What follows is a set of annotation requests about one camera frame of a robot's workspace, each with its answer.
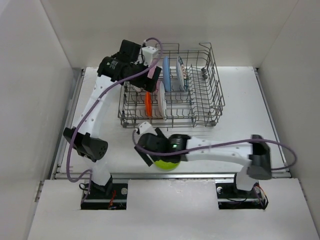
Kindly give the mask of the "white plate dark line emblem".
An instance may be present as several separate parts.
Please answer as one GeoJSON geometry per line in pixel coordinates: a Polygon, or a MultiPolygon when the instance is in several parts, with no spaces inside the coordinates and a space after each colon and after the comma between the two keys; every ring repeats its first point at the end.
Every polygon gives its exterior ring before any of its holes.
{"type": "Polygon", "coordinates": [[[162,81],[159,81],[158,84],[158,92],[157,92],[157,100],[158,100],[158,109],[160,112],[160,116],[166,120],[167,115],[167,102],[166,102],[166,95],[165,95],[165,87],[162,81]]]}

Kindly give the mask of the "small green plate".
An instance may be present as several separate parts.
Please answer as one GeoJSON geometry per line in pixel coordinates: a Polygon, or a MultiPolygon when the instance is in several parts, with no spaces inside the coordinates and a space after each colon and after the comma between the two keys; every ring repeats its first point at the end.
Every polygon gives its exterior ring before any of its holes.
{"type": "Polygon", "coordinates": [[[154,162],[154,165],[160,171],[170,172],[175,170],[180,165],[180,163],[165,162],[163,160],[158,160],[154,162]]]}

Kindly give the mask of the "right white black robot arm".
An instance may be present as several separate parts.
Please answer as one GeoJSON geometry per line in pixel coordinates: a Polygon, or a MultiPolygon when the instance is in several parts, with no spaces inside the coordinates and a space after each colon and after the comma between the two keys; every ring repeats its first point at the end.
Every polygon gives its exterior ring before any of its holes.
{"type": "Polygon", "coordinates": [[[250,140],[214,142],[186,134],[166,137],[160,129],[133,132],[135,150],[148,166],[170,170],[181,162],[213,161],[232,163],[242,168],[234,175],[232,193],[243,197],[260,180],[272,178],[270,147],[260,135],[250,140]]]}

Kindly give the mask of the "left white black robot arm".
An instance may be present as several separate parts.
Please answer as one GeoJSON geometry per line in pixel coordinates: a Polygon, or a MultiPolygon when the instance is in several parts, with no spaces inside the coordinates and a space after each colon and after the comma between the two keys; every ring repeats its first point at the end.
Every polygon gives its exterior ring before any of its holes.
{"type": "Polygon", "coordinates": [[[142,44],[123,40],[117,53],[102,59],[97,69],[97,77],[88,102],[79,119],[71,128],[65,128],[63,136],[69,143],[66,159],[66,174],[70,182],[79,178],[71,176],[70,161],[72,151],[91,161],[91,168],[81,176],[89,174],[89,186],[100,198],[107,198],[112,192],[112,175],[108,170],[106,152],[108,143],[99,138],[100,129],[113,101],[113,94],[125,82],[147,92],[154,92],[161,69],[157,63],[163,55],[163,45],[148,46],[147,38],[142,44]]]}

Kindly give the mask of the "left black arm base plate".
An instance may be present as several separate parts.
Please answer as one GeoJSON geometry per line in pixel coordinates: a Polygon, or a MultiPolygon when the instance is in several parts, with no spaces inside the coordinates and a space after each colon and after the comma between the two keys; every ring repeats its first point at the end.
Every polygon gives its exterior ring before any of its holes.
{"type": "Polygon", "coordinates": [[[88,183],[80,183],[79,188],[82,190],[81,210],[126,210],[128,184],[113,183],[111,190],[103,192],[92,186],[88,193],[88,183]]]}

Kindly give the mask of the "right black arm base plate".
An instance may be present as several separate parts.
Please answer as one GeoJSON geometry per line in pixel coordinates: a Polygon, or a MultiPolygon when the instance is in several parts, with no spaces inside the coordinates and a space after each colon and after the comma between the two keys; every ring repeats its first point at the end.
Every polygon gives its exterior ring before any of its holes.
{"type": "Polygon", "coordinates": [[[269,199],[256,183],[251,190],[240,190],[235,183],[217,183],[216,194],[220,210],[266,210],[269,199]]]}

